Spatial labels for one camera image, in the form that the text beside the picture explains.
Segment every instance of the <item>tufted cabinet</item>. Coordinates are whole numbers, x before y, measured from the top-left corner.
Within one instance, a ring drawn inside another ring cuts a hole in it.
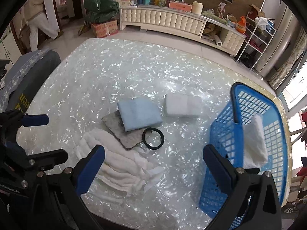
[[[202,38],[206,23],[212,23],[222,28],[219,37],[223,46],[217,46],[214,41]],[[120,8],[120,29],[123,30],[127,25],[140,26],[141,29],[188,38],[233,56],[237,54],[245,39],[245,35],[212,18],[168,7],[150,5],[122,7]]]
[[[145,9],[123,9],[122,21],[171,27],[196,35],[200,35],[204,25],[204,22],[186,16]]]

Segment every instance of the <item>metal bolt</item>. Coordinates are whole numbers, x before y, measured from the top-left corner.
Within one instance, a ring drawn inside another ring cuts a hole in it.
[[[243,168],[237,168],[236,170],[237,170],[237,172],[239,174],[243,174],[244,173],[244,169]]]
[[[71,167],[64,169],[64,173],[66,173],[66,174],[70,174],[72,171],[73,171],[73,169]]]
[[[40,171],[37,173],[37,177],[41,178],[44,176],[44,172],[43,171]]]
[[[25,181],[25,180],[23,180],[23,181],[21,182],[21,186],[24,187],[24,188],[26,188],[26,187],[28,186],[28,182]]]
[[[266,177],[271,177],[272,176],[271,172],[269,172],[269,171],[264,172],[264,174],[266,175]]]

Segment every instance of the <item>black ring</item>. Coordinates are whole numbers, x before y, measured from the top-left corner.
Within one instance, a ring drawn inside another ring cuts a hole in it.
[[[155,131],[155,132],[157,132],[157,133],[160,135],[160,137],[161,137],[161,143],[160,143],[160,145],[159,145],[158,147],[150,146],[150,145],[146,142],[146,140],[145,140],[145,134],[146,134],[147,131]],[[144,130],[144,132],[143,132],[143,134],[142,134],[142,140],[143,140],[143,143],[145,144],[146,147],[148,147],[148,148],[151,149],[151,150],[157,150],[157,149],[160,149],[160,148],[162,147],[162,145],[164,144],[164,135],[163,135],[163,133],[162,133],[160,130],[158,130],[158,129],[156,129],[156,128],[149,127],[149,128],[147,128],[147,129]]]

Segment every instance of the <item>metal rack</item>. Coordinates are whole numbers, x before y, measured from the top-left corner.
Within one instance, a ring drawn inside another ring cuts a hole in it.
[[[268,24],[268,26],[269,26],[271,29],[273,29],[274,33],[271,34],[267,29],[265,29],[265,32],[266,32],[269,36],[271,36],[269,42],[266,43],[266,42],[265,42],[264,40],[262,40],[259,36],[255,35],[255,31],[256,31],[256,29],[257,29],[257,27],[258,27],[259,21],[258,21],[258,23],[256,23],[253,19],[249,18],[249,17],[248,17],[249,13],[250,13],[250,12],[248,12],[248,14],[247,14],[247,16],[246,16],[246,19],[252,21],[252,22],[255,24],[255,28],[254,28],[253,31],[251,31],[248,27],[246,27],[246,30],[247,30],[248,32],[250,32],[251,35],[249,36],[248,39],[245,39],[245,41],[244,41],[244,42],[245,42],[245,46],[244,46],[244,48],[242,49],[242,51],[241,51],[239,57],[237,58],[237,61],[236,61],[236,62],[238,63],[238,61],[240,60],[240,57],[241,57],[242,54],[244,53],[244,51],[245,51],[245,49],[247,48],[247,46],[250,46],[250,47],[252,47],[254,50],[256,50],[257,52],[260,53],[260,56],[258,57],[258,59],[256,60],[256,62],[253,64],[253,66],[252,66],[251,69],[250,69],[250,70],[252,70],[252,69],[255,67],[255,65],[257,64],[257,62],[259,61],[259,59],[261,58],[261,56],[263,55],[263,53],[265,52],[265,50],[267,49],[268,45],[271,43],[272,38],[274,37],[274,35],[275,35],[275,33],[276,33],[276,29],[275,29],[272,25]],[[252,38],[253,36],[256,37],[257,39],[259,39],[260,41],[262,41],[263,44],[265,44],[265,48],[264,48],[263,51],[260,51],[259,49],[257,49],[256,47],[254,47],[253,45],[250,44],[251,38]]]

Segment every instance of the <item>person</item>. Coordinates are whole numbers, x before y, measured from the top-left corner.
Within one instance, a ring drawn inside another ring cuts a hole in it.
[[[52,28],[43,11],[44,0],[28,0],[23,7],[25,20],[30,26],[30,47],[31,51],[37,50],[38,29],[42,30],[52,39],[57,39],[63,31],[57,32]]]

